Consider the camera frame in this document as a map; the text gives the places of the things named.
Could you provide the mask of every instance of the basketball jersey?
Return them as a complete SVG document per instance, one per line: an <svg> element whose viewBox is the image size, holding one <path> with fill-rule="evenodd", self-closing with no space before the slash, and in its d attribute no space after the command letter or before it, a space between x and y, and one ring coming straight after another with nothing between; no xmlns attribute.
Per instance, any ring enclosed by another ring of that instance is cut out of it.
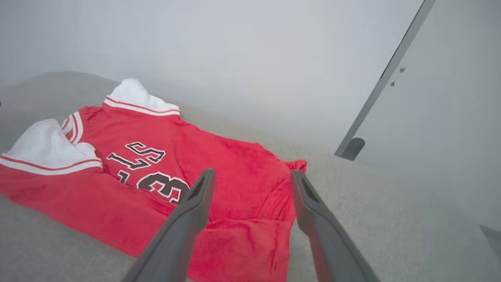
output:
<svg viewBox="0 0 501 282"><path fill-rule="evenodd" d="M216 184L188 277L284 281L295 219L290 174L306 162L200 130L135 79L61 126L28 128L0 159L0 191L139 256L206 168L215 169Z"/></svg>

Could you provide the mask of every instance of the gray fabric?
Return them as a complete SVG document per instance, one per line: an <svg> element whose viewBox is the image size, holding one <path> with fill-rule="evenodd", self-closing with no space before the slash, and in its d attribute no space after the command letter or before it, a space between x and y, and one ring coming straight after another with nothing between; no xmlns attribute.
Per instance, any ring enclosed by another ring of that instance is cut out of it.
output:
<svg viewBox="0 0 501 282"><path fill-rule="evenodd" d="M83 105L100 104L117 84L62 72L7 89L0 93L0 150L6 151L37 120L61 121ZM176 103L162 93L154 94ZM479 227L434 194L177 104L183 118L201 129L260 142L284 160L306 159L308 178L382 281L501 281L499 265ZM2 280L119 281L133 262L27 208L1 201L0 211ZM294 224L288 281L312 280L315 270L308 238Z"/></svg>

